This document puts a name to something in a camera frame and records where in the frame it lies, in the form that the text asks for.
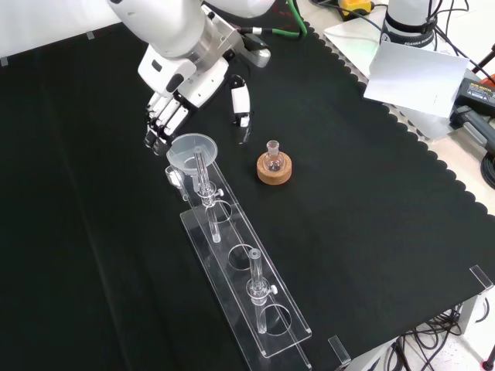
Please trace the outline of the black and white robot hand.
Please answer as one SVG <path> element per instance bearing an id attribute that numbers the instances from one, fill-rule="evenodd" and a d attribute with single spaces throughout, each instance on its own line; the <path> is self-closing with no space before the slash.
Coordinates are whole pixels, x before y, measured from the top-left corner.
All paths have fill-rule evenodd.
<path id="1" fill-rule="evenodd" d="M 236 56 L 236 49 L 226 49 L 213 65 L 201 69 L 188 59 L 168 60 L 151 46 L 146 50 L 138 73 L 153 90 L 146 107 L 144 143 L 154 155 L 165 155 L 177 131 L 212 100 Z"/>

